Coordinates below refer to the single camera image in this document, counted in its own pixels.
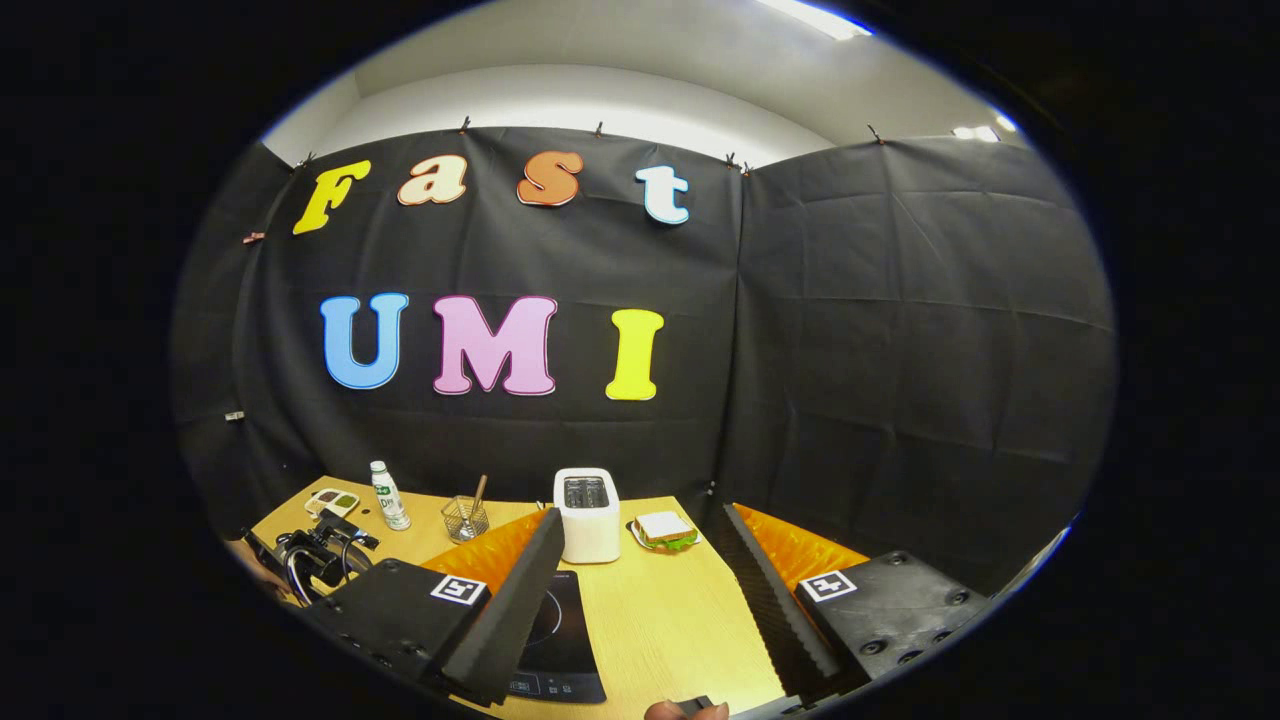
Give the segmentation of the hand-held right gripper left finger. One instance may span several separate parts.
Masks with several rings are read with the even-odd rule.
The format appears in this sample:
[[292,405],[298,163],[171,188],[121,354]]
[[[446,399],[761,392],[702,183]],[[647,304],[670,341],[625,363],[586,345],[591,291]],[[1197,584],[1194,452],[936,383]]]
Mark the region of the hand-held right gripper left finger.
[[399,680],[502,705],[564,548],[544,509],[436,559],[384,559],[301,610],[303,623]]

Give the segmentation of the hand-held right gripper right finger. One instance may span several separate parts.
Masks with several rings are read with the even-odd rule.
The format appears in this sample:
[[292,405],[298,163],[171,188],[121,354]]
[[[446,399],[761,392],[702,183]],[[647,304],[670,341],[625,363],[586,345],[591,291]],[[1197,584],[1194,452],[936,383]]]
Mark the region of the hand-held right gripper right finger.
[[722,559],[785,694],[801,701],[923,661],[992,603],[906,551],[867,557],[741,503],[722,507]]

